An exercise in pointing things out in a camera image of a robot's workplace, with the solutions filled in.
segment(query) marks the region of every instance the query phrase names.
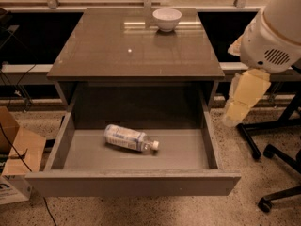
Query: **cardboard box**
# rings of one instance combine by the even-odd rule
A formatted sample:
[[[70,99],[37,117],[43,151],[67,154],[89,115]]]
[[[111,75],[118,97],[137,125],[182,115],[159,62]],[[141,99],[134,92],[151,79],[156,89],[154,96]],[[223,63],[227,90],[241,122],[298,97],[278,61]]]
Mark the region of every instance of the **cardboard box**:
[[[6,107],[0,106],[0,123],[2,128],[19,154],[26,152],[24,162],[32,171],[39,171],[46,138],[23,127],[14,120]],[[0,131],[0,153],[15,156],[16,152]],[[27,201],[32,186],[25,180],[30,172],[21,159],[8,159],[0,176],[0,204]]]

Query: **desk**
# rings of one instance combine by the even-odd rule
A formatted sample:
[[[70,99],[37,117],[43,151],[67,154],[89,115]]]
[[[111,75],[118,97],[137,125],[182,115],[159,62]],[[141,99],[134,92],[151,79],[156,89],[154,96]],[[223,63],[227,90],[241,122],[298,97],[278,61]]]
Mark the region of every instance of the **desk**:
[[[209,114],[224,77],[194,9],[174,32],[144,26],[143,9],[85,11],[48,78],[67,107],[43,172],[44,196],[228,195]],[[145,131],[158,154],[105,143],[109,123]]]

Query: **speckled floor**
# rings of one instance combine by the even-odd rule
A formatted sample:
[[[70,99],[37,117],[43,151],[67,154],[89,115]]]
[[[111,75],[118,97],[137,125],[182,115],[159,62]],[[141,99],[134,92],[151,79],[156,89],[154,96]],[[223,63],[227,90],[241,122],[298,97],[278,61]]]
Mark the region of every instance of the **speckled floor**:
[[[275,120],[283,108],[256,108],[246,122]],[[62,111],[11,112],[21,126],[55,137]],[[297,186],[301,176],[274,158],[255,162],[235,128],[220,123],[222,109],[211,112],[225,170],[239,170],[242,178],[227,197],[48,198],[57,225],[300,225],[301,197],[277,201],[269,214],[257,207],[265,194]],[[301,148],[300,128],[254,136],[263,151],[272,143],[295,156]],[[42,196],[0,205],[0,225],[53,225]]]

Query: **brown tabletop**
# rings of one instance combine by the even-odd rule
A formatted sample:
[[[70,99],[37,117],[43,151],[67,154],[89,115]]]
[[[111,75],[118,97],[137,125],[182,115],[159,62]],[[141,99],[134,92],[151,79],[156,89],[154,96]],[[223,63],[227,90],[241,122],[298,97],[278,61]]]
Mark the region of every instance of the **brown tabletop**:
[[[165,33],[144,26],[142,8],[89,8],[65,44],[48,78],[215,80],[224,77],[194,9]]]

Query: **bottle cap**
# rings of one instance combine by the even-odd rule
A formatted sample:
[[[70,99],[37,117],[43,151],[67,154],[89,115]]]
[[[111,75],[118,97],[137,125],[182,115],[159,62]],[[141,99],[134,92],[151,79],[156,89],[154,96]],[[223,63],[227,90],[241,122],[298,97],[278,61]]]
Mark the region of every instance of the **bottle cap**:
[[[151,145],[151,149],[158,151],[159,150],[159,141],[154,140],[152,145]]]

